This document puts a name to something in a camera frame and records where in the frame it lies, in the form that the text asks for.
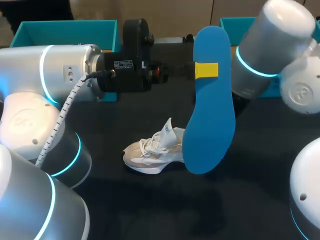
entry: screw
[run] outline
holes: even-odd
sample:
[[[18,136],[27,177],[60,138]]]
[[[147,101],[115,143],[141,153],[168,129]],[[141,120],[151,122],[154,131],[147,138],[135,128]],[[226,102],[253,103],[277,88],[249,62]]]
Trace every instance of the screw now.
[[[111,73],[112,73],[112,78],[116,76],[116,71],[114,69],[111,69]]]
[[[152,33],[149,32],[149,34],[144,38],[144,43],[148,45],[149,47],[152,47],[155,43],[155,37]]]

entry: blue led ring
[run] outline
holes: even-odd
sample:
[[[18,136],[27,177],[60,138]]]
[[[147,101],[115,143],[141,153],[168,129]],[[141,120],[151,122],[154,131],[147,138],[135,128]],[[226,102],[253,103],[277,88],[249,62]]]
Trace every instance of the blue led ring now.
[[[49,180],[50,180],[50,183],[51,183],[51,189],[52,189],[52,194],[51,194],[51,204],[50,204],[50,208],[49,208],[49,212],[48,212],[48,215],[46,216],[46,219],[40,229],[40,231],[38,232],[38,234],[36,235],[36,237],[34,238],[34,240],[39,240],[42,235],[44,234],[49,222],[50,222],[50,219],[51,219],[51,216],[52,216],[52,213],[54,211],[54,208],[55,208],[55,202],[56,202],[56,188],[55,188],[55,184],[54,184],[54,181],[52,180],[52,178],[47,174]]]
[[[52,47],[53,45],[49,45],[47,46],[41,55],[40,61],[39,61],[39,72],[40,72],[40,80],[41,80],[41,85],[43,88],[43,91],[46,95],[46,97],[52,102],[57,104],[58,102],[56,102],[55,100],[53,100],[53,98],[50,96],[47,86],[46,86],[46,82],[45,82],[45,75],[44,75],[44,65],[45,65],[45,57],[47,55],[47,52],[49,51],[49,49]]]
[[[246,62],[241,58],[240,53],[239,53],[239,46],[236,47],[235,50],[235,55],[237,56],[237,58],[239,59],[240,63],[246,68],[248,69],[250,72],[262,76],[262,77],[266,77],[266,78],[274,78],[277,77],[278,74],[265,74],[259,71],[254,70],[252,67],[250,67],[248,64],[246,64]]]
[[[307,238],[306,235],[304,235],[304,233],[303,233],[303,232],[300,230],[300,228],[298,227],[298,224],[296,223],[296,220],[295,220],[295,218],[294,218],[294,214],[292,213],[292,209],[290,209],[290,211],[291,211],[291,217],[292,217],[292,219],[293,219],[293,222],[294,222],[296,228],[299,230],[299,232],[302,234],[302,236],[303,236],[306,240],[309,240],[309,238]]]
[[[71,168],[71,166],[77,161],[77,159],[78,159],[78,157],[79,157],[79,154],[80,154],[80,151],[81,151],[81,141],[80,141],[79,135],[78,135],[77,133],[75,133],[75,134],[76,134],[76,136],[78,137],[78,140],[79,140],[78,152],[76,153],[73,161],[72,161],[65,169],[63,169],[63,170],[61,170],[60,172],[57,172],[57,173],[51,175],[52,177],[56,177],[56,176],[58,176],[58,175],[60,175],[60,174],[63,174],[65,171],[67,171],[69,168]]]

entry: black device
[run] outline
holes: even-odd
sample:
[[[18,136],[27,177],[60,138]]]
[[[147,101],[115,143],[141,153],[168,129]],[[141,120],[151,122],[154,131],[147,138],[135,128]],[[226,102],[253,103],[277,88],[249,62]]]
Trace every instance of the black device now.
[[[151,60],[154,42],[145,19],[126,20],[121,52],[104,53],[104,66],[100,69],[114,70],[115,74],[107,81],[98,78],[101,90],[111,93],[142,92],[150,90],[152,83],[166,82],[165,67]]]

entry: shoelace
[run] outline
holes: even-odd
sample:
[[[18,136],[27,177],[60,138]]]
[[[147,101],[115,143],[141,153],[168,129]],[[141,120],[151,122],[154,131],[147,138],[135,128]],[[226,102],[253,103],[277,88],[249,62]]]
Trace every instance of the shoelace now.
[[[156,132],[152,138],[148,139],[141,139],[139,141],[139,146],[141,150],[141,157],[148,157],[151,153],[154,153],[156,155],[158,154],[166,154],[169,151],[166,150],[165,147],[158,147],[159,146],[159,134],[160,131]]]

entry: blue insole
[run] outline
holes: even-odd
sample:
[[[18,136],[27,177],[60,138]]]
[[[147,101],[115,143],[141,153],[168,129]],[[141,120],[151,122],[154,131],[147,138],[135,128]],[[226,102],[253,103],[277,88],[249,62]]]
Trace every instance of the blue insole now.
[[[195,106],[182,142],[185,165],[194,174],[216,167],[235,133],[230,55],[230,40],[221,27],[208,26],[197,34],[193,61],[218,63],[218,77],[195,80]]]

